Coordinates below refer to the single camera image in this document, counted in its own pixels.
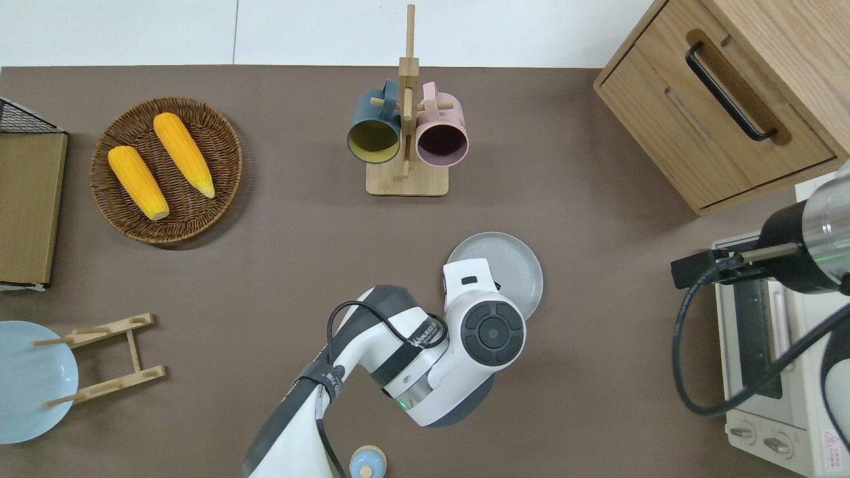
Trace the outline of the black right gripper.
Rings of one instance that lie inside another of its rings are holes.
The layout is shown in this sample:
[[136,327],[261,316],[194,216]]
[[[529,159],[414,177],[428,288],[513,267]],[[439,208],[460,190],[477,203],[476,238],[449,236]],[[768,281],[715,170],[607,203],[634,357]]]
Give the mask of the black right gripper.
[[731,248],[716,249],[716,282],[732,285],[748,281],[764,279],[764,267],[752,260],[754,249],[737,250]]

